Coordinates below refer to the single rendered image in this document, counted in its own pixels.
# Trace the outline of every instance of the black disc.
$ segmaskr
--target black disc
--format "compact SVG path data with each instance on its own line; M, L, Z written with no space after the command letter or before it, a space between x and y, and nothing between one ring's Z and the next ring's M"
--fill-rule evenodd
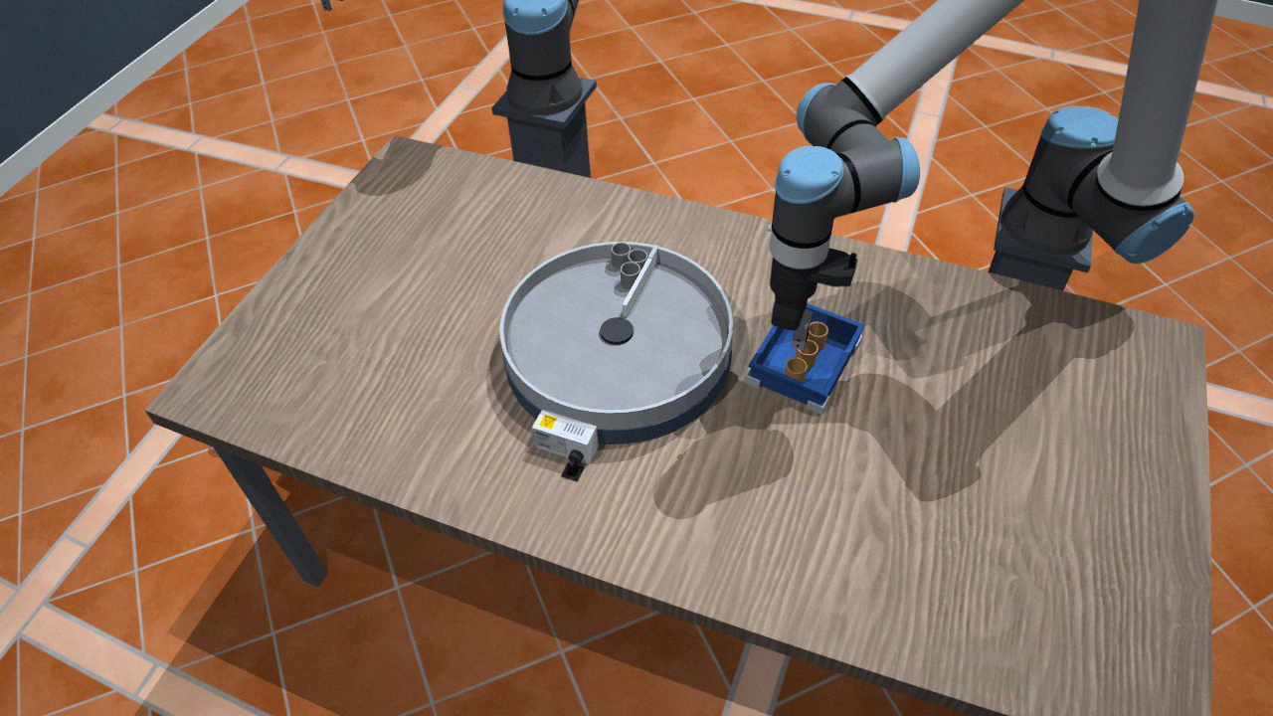
M633 338L633 325L628 319L606 319L601 324L601 340L610 345L621 345Z

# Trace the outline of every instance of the wooden table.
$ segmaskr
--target wooden table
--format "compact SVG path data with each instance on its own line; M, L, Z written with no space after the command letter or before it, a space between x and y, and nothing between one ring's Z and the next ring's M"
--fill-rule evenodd
M257 465L644 606L966 713L1211 711L1202 330L835 240L868 326L826 413L737 376L765 219L393 139L148 413L214 446L311 582ZM969 242L990 237L966 237ZM719 401L537 451L498 321L541 261L653 242L735 313Z

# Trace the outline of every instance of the tile floor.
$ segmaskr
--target tile floor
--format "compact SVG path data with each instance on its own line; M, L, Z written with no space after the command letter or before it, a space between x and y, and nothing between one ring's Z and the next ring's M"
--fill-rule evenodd
M913 19L929 4L838 6ZM1134 8L1026 0L990 34L1125 62ZM495 0L250 0L111 113L356 169L429 117L502 23ZM805 145L796 103L892 34L731 0L583 0L592 176L768 217L778 162ZM510 159L490 113L507 73L439 144ZM1217 19L1202 79L1273 94L1273 29ZM1116 113L1120 87L961 55L909 250L984 269L1001 189L1048 112ZM914 106L885 134L904 136ZM1208 381L1273 399L1273 110L1199 94L1180 163L1189 234L1143 265L1097 241L1071 290L1200 325ZM145 436L146 404L336 191L85 130L0 197L0 580L31 573ZM835 231L875 241L881 217ZM1209 424L1213 712L1273 711L1273 427ZM322 590L181 438L50 604L270 715L721 712L741 642L272 478L327 555ZM780 698L778 716L945 712L794 660ZM0 716L146 712L29 642L0 659Z

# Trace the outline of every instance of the blue joint cap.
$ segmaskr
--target blue joint cap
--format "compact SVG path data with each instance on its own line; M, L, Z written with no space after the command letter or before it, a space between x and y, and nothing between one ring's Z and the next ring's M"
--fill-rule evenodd
M903 200L919 189L919 153L909 139L895 139L901 149L901 189L897 190L897 200Z
M504 22L522 34L544 34L565 17L566 0L504 0Z
M844 159L825 147L792 149L778 164L774 191L792 204L812 204L844 180Z
M1171 248L1193 223L1193 206L1186 203L1169 206L1157 217L1150 219L1127 238L1119 242L1115 251L1133 264L1143 264L1157 259Z
M1091 107L1066 107L1048 117L1043 127L1043 139L1071 149L1095 149L1114 147L1114 132L1118 120L1101 110Z
M796 126L799 127L801 134L805 132L805 111L808 110L808 103L813 101L813 96L817 94L819 92L822 92L824 87L835 87L835 85L829 82L824 82L822 84L815 87L813 89L810 89L808 92L805 93L805 98L799 101L799 107L796 107Z

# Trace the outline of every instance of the round gray tray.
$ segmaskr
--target round gray tray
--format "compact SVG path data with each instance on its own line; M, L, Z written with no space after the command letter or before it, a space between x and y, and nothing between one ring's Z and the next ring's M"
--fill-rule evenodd
M602 341L601 324L619 316L628 294L610 268L611 246L566 251L522 279L504 306L499 343L523 403L601 431L642 434L705 409L700 404L729 369L733 313L710 274L659 247L628 316L631 340Z

